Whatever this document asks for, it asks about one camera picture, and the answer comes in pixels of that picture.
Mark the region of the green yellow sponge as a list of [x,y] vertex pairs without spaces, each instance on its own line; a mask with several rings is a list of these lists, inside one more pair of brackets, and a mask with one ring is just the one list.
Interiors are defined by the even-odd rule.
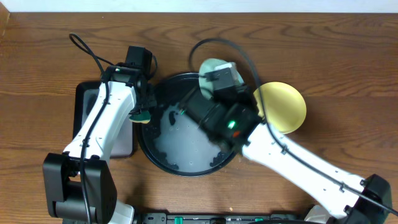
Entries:
[[142,123],[142,124],[147,124],[150,122],[151,115],[148,111],[143,111],[140,114],[132,114],[129,117],[129,120],[132,123]]

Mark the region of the mint plate top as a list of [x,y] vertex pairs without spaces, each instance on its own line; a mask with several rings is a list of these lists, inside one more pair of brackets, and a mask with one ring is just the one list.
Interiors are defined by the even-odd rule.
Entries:
[[200,66],[198,78],[201,93],[206,99],[210,100],[214,92],[214,86],[210,78],[207,78],[206,76],[211,72],[219,71],[225,68],[228,68],[232,73],[234,85],[238,86],[244,84],[242,76],[237,71],[235,62],[227,62],[217,58],[206,59]]

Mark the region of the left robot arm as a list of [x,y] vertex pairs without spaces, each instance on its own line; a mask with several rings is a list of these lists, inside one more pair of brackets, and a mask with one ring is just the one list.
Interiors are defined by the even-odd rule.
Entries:
[[132,223],[134,208],[118,200],[109,171],[111,151],[127,116],[155,105],[150,69],[119,63],[101,75],[96,101],[61,154],[43,163],[49,215],[85,223]]

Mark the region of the yellow plate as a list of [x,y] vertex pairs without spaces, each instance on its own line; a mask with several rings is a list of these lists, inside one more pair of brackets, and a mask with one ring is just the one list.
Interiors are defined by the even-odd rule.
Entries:
[[263,103],[268,122],[282,134],[294,132],[305,121],[305,100],[291,85],[282,82],[265,83],[257,88],[253,95],[257,102],[258,115],[264,117]]

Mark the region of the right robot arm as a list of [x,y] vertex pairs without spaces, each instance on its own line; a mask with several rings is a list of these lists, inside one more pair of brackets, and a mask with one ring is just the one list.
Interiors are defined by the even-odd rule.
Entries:
[[254,106],[208,99],[194,88],[179,108],[222,149],[240,151],[312,196],[329,214],[327,223],[384,223],[397,215],[385,179],[364,179],[331,165],[278,132]]

